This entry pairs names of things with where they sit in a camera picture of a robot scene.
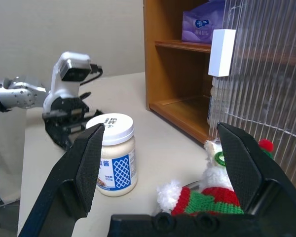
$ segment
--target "robotic hand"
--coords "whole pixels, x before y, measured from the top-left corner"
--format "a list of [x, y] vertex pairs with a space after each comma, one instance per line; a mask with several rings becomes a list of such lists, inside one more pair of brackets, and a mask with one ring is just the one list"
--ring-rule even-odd
[[[90, 62], [86, 54], [64, 52], [53, 68], [51, 90], [48, 93], [34, 78], [0, 79], [0, 112], [8, 112], [14, 107], [43, 107], [46, 132], [57, 145], [68, 150], [72, 145], [69, 135], [83, 131], [89, 119], [102, 114], [97, 110], [92, 116], [84, 117], [89, 107], [83, 103], [83, 99], [91, 92], [80, 97], [78, 95], [81, 85], [103, 74], [101, 66]], [[89, 74], [97, 76], [85, 81]]]

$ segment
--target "red pom-pom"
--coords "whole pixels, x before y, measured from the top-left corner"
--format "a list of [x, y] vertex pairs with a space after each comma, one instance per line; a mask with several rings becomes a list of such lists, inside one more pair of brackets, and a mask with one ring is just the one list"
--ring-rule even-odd
[[273, 143], [266, 139], [259, 141], [259, 146], [261, 149], [264, 149], [267, 152], [272, 152], [274, 150]]

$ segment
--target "bottle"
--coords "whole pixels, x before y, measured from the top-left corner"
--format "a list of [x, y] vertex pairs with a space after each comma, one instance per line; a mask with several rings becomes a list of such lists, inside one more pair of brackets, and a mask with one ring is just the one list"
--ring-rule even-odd
[[130, 192], [137, 183], [134, 122], [123, 114], [104, 114], [91, 119], [86, 128], [103, 123], [98, 190], [118, 197]]

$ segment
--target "white jar lid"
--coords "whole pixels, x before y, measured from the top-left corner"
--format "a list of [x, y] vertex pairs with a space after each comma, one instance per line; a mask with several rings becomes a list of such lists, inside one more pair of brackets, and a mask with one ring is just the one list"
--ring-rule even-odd
[[131, 117], [123, 114], [104, 114], [91, 119], [86, 128], [99, 123], [105, 126], [103, 146], [117, 145], [128, 141], [134, 135], [134, 122]]

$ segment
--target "shelf board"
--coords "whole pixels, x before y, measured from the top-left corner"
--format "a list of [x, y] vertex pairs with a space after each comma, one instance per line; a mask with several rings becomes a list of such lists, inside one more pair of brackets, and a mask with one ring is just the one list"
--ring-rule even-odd
[[203, 43], [188, 43], [182, 42], [181, 40], [160, 40], [154, 42], [155, 46], [166, 47], [166, 48], [176, 48], [188, 51], [211, 53], [212, 46], [210, 44]]
[[209, 99], [203, 96], [184, 100], [167, 100], [150, 103], [150, 109], [204, 143], [208, 139], [207, 113]]

